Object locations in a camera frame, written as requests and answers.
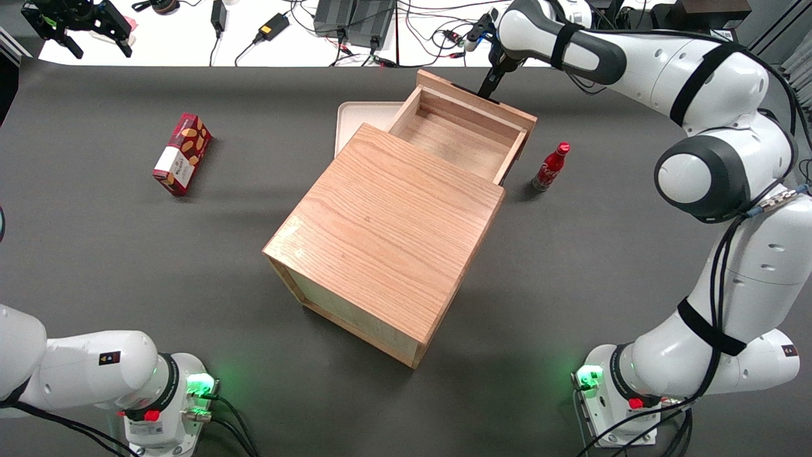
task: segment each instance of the wooden box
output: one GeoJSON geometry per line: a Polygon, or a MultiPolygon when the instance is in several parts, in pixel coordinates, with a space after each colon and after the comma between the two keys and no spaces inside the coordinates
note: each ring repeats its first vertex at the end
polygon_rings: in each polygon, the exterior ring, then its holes
{"type": "Polygon", "coordinates": [[[389,132],[362,125],[263,253],[299,302],[416,368],[534,124],[420,72],[389,132]]]}

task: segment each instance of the red bottle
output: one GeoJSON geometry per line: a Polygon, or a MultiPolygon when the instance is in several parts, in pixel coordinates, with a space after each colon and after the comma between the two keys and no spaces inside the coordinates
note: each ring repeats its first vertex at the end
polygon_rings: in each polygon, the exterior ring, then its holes
{"type": "Polygon", "coordinates": [[[533,178],[533,187],[539,192],[546,192],[553,184],[553,180],[558,176],[561,168],[564,168],[564,156],[569,152],[569,143],[561,143],[555,152],[544,159],[542,168],[533,178]]]}

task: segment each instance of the power adapter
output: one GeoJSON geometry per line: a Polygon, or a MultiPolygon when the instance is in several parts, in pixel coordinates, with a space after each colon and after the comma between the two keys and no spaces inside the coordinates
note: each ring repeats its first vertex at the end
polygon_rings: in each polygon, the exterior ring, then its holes
{"type": "Polygon", "coordinates": [[[271,41],[276,38],[280,32],[287,28],[290,23],[291,21],[287,20],[287,17],[281,15],[280,13],[276,13],[274,17],[270,18],[268,22],[259,28],[257,35],[251,42],[256,45],[262,40],[271,41]]]}
{"type": "Polygon", "coordinates": [[[226,6],[222,4],[222,0],[214,0],[211,6],[211,25],[217,33],[217,38],[220,38],[220,35],[226,30],[227,16],[228,10],[226,6]]]}

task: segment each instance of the open drawer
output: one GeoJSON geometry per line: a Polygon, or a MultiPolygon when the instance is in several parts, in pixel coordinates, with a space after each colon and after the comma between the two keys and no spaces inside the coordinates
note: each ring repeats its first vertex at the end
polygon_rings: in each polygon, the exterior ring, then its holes
{"type": "Polygon", "coordinates": [[[501,185],[535,123],[534,116],[419,71],[417,87],[387,131],[501,185]]]}

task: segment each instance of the dark gray mat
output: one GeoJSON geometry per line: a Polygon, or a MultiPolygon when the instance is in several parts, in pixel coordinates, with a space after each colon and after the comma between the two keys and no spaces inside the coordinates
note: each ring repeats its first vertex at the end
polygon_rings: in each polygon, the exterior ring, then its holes
{"type": "MultiPolygon", "coordinates": [[[[485,70],[436,72],[473,88],[485,70]]],[[[654,189],[655,162],[682,138],[668,119],[522,69],[496,95],[538,115],[537,130],[412,372],[299,306],[260,249],[330,162],[338,105],[404,100],[414,71],[27,61],[21,80],[0,129],[0,300],[52,337],[140,329],[160,350],[198,355],[267,456],[575,455],[568,373],[597,344],[631,341],[668,316],[719,229],[654,189]],[[183,111],[217,141],[190,196],[173,198],[150,173],[183,111]],[[527,200],[559,141],[572,143],[567,167],[527,200]]],[[[809,302],[807,287],[781,326],[802,354],[809,302]]],[[[805,455],[810,378],[803,363],[787,385],[703,399],[688,455],[805,455]]],[[[107,426],[93,407],[64,413],[107,426]]],[[[208,427],[198,455],[239,455],[225,436],[208,427]]],[[[0,421],[0,449],[105,455],[34,419],[0,421]]]]}

